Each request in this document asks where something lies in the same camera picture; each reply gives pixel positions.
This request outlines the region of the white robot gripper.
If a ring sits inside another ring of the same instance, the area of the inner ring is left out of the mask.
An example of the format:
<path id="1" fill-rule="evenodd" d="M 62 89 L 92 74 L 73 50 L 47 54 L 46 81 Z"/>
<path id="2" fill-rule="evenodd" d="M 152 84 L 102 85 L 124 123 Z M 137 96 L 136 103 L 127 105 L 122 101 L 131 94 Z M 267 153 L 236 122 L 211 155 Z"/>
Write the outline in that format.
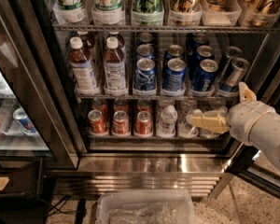
<path id="1" fill-rule="evenodd" d="M 253 126 L 266 114 L 274 113 L 273 107 L 256 101 L 257 96 L 244 82 L 239 83 L 240 102 L 229 111 L 228 119 L 218 111 L 195 113 L 190 118 L 193 126 L 206 129 L 214 133 L 226 133 L 247 146 L 252 145 L 249 138 Z"/>

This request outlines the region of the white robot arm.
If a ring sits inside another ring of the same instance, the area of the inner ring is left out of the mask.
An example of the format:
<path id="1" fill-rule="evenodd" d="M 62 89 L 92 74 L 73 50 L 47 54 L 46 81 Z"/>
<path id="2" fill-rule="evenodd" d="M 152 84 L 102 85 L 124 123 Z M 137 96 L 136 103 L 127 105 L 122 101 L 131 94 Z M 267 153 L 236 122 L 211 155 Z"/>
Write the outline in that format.
<path id="1" fill-rule="evenodd" d="M 223 116 L 218 110 L 194 113 L 193 126 L 214 133 L 226 133 L 246 146 L 260 149 L 280 170 L 280 115 L 257 96 L 244 82 L 239 83 L 240 103 Z"/>

